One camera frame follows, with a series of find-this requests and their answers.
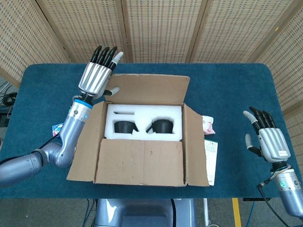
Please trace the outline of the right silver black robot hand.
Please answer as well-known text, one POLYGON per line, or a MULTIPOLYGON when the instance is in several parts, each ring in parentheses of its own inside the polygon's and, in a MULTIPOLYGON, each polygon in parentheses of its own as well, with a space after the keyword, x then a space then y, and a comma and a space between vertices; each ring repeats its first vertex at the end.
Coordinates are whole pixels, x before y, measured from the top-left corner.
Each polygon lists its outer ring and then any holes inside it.
POLYGON ((263 157, 269 163, 285 162, 291 157, 289 147, 282 131, 270 113, 250 107, 251 112, 243 111, 243 115, 250 121, 259 141, 260 147, 252 145, 251 135, 245 135, 247 150, 263 157))

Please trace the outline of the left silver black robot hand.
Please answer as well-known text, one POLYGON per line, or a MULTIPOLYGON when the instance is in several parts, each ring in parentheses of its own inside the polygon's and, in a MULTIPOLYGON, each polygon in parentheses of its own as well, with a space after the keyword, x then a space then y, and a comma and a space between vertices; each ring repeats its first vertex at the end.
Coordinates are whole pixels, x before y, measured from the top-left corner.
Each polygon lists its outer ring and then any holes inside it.
POLYGON ((118 87, 106 89, 112 72, 124 55, 123 52, 116 51, 117 46, 102 49, 101 45, 94 50, 78 84, 80 100, 89 103, 103 95, 113 96, 119 91, 118 87))

